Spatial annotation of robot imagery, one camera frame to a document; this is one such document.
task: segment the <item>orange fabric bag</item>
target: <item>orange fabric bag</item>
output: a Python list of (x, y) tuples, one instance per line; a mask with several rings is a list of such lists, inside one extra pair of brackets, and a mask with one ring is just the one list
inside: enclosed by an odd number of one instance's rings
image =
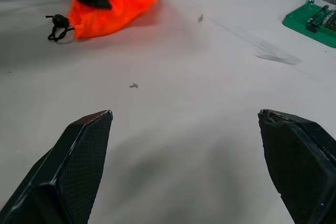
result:
[(112, 10), (93, 8), (72, 0), (68, 18), (75, 28), (75, 38), (92, 38), (118, 31), (148, 10), (155, 2), (155, 0), (109, 1)]

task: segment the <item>orange cloth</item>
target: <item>orange cloth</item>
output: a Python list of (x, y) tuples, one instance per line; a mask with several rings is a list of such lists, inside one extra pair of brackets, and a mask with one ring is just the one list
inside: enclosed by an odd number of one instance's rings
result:
[(93, 8), (72, 0), (68, 18), (75, 28), (75, 38), (92, 38), (118, 31), (148, 10), (155, 2), (155, 0), (109, 1), (112, 10)]

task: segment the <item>white table surface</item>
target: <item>white table surface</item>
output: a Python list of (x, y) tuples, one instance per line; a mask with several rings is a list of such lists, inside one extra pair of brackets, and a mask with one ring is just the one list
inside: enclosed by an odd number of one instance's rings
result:
[[(69, 2), (0, 0), (0, 204), (69, 123), (111, 109), (90, 223), (293, 223), (257, 113), (336, 136), (336, 50), (281, 24), (305, 0), (159, 0), (113, 35), (51, 43), (44, 15)], [(300, 62), (260, 59), (258, 43)]]

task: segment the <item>black cord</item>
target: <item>black cord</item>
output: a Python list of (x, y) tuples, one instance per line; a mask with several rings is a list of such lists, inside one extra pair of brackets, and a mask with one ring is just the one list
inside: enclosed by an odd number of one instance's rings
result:
[[(69, 19), (60, 15), (56, 14), (55, 16), (46, 16), (46, 18), (53, 18), (52, 23), (54, 23), (54, 27), (52, 29), (51, 34), (48, 36), (48, 40), (53, 40), (55, 42), (63, 39), (68, 31), (74, 30), (73, 27), (69, 28), (70, 22)], [(55, 33), (59, 28), (64, 28), (64, 31), (58, 37), (55, 37)]]

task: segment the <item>green tool holder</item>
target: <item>green tool holder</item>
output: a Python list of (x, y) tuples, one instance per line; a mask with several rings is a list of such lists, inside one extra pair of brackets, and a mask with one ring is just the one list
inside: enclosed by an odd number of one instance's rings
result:
[[(321, 8), (321, 6), (307, 2), (293, 12), (287, 14), (282, 24), (329, 47), (336, 48), (336, 31), (329, 30), (322, 26), (318, 28), (317, 33), (313, 33), (306, 29), (306, 26), (308, 25), (307, 20), (318, 13)], [(314, 23), (318, 24), (322, 22), (330, 13), (331, 10), (326, 10), (314, 21)]]

